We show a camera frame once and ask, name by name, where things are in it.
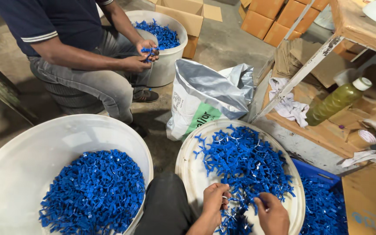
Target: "cloth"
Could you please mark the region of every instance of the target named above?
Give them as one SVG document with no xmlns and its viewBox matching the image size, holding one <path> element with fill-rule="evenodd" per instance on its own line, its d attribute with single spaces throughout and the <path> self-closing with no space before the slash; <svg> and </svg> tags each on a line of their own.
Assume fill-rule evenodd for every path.
<svg viewBox="0 0 376 235">
<path fill-rule="evenodd" d="M 86 51 L 93 50 L 102 38 L 95 0 L 0 0 L 0 15 L 27 56 L 39 56 L 30 43 L 56 36 L 62 43 Z"/>
<path fill-rule="evenodd" d="M 271 85 L 272 91 L 269 91 L 269 100 L 274 98 L 277 92 L 279 92 L 287 83 L 288 79 L 286 78 L 271 77 L 269 84 Z M 281 115 L 281 117 L 285 117 L 290 121 L 296 120 L 300 127 L 304 128 L 308 125 L 306 122 L 306 113 L 309 108 L 308 104 L 294 101 L 294 94 L 288 93 L 274 109 L 279 115 Z"/>
<path fill-rule="evenodd" d="M 92 52 L 114 58 L 138 56 L 136 47 L 113 27 L 105 27 L 102 42 Z M 32 66 L 44 75 L 47 82 L 56 82 L 76 88 L 97 97 L 110 117 L 131 123 L 130 105 L 143 94 L 151 70 L 141 73 L 124 72 L 124 77 L 110 70 L 82 71 L 49 64 L 41 57 L 29 57 Z"/>
<path fill-rule="evenodd" d="M 354 152 L 353 158 L 346 159 L 341 164 L 341 167 L 345 168 L 358 162 L 376 159 L 376 150 Z"/>
<path fill-rule="evenodd" d="M 143 216 L 134 235 L 183 235 L 195 220 L 182 180 L 174 173 L 162 173 L 146 190 Z"/>
</svg>

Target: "white bottle cap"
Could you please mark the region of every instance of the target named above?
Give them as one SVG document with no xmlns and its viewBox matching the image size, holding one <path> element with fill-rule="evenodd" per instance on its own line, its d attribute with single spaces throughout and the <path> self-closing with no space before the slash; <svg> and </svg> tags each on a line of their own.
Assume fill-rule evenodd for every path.
<svg viewBox="0 0 376 235">
<path fill-rule="evenodd" d="M 372 86 L 372 82 L 368 78 L 360 77 L 357 80 L 353 81 L 353 86 L 358 90 L 364 91 Z"/>
</svg>

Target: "navy polo shirt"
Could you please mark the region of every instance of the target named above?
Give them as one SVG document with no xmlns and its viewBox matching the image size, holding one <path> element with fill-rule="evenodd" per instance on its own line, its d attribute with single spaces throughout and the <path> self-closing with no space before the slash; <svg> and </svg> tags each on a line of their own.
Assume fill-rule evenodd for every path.
<svg viewBox="0 0 376 235">
<path fill-rule="evenodd" d="M 91 51 L 102 40 L 96 2 L 113 0 L 0 0 L 0 15 L 27 56 L 39 56 L 30 44 L 56 36 L 63 44 Z"/>
</svg>

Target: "silver plastic bag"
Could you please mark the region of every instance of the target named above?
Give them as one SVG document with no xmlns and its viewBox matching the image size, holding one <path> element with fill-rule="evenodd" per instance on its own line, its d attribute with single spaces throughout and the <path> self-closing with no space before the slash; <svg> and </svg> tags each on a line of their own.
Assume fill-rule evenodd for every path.
<svg viewBox="0 0 376 235">
<path fill-rule="evenodd" d="M 240 64 L 215 70 L 195 61 L 177 59 L 172 93 L 172 117 L 166 125 L 177 141 L 206 122 L 238 119 L 248 112 L 253 97 L 253 67 Z"/>
</svg>

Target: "black pants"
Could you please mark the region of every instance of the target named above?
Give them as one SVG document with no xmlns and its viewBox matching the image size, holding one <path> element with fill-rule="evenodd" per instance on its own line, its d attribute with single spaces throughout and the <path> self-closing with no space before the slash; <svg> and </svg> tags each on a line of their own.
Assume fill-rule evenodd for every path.
<svg viewBox="0 0 376 235">
<path fill-rule="evenodd" d="M 185 234 L 195 220 L 182 180 L 166 172 L 150 182 L 134 235 Z"/>
</svg>

